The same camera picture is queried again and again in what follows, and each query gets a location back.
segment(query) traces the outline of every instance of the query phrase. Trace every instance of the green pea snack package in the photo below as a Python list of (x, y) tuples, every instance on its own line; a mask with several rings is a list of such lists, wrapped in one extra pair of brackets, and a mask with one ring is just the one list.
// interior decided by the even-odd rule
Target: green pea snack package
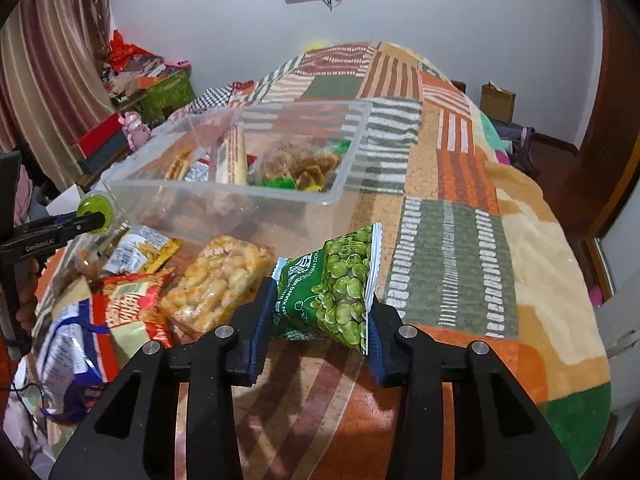
[(278, 337), (330, 337), (367, 354), (367, 320), (380, 268), (382, 224), (327, 240), (299, 258), (279, 258), (273, 329)]

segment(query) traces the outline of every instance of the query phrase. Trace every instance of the metal screw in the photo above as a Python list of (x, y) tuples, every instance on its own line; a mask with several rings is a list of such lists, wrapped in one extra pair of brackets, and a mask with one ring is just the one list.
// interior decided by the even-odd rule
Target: metal screw
[(489, 353), (489, 345), (484, 341), (473, 341), (471, 343), (471, 349), (478, 355)]
[(160, 343), (158, 341), (147, 341), (142, 347), (142, 351), (147, 355), (153, 355), (160, 349)]
[(402, 325), (398, 329), (398, 333), (405, 339), (411, 339), (412, 337), (416, 337), (418, 335), (418, 329), (412, 325)]
[(232, 326), (229, 326), (229, 325), (220, 325), (216, 329), (216, 335), (220, 339), (224, 339), (225, 337), (231, 336), (233, 334), (233, 332), (234, 332), (234, 328)]

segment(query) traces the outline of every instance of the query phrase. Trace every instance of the red plastic bag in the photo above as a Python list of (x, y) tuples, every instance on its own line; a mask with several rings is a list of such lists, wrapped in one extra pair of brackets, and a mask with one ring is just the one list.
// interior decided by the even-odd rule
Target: red plastic bag
[(119, 31), (113, 31), (113, 39), (109, 42), (109, 55), (107, 60), (118, 72), (122, 72), (129, 60), (136, 54), (143, 56), (152, 56), (151, 52), (147, 52), (134, 44), (127, 44)]

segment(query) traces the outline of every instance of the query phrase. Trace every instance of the brown box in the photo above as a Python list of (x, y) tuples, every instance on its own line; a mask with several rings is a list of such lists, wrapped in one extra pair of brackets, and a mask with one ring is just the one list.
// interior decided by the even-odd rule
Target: brown box
[(480, 109), (491, 119), (509, 124), (513, 118), (516, 94), (507, 90), (498, 90), (492, 85), (482, 85)]

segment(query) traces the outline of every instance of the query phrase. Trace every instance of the hand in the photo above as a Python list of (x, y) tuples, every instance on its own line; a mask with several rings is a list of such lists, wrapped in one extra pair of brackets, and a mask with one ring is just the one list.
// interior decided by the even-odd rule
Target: hand
[(20, 309), (15, 313), (15, 319), (25, 330), (31, 330), (36, 324), (36, 307), (38, 306), (38, 300), (35, 293), (38, 288), (38, 271), (39, 265), (34, 259), (31, 262), (27, 279), (21, 284), (22, 286), (18, 290)]

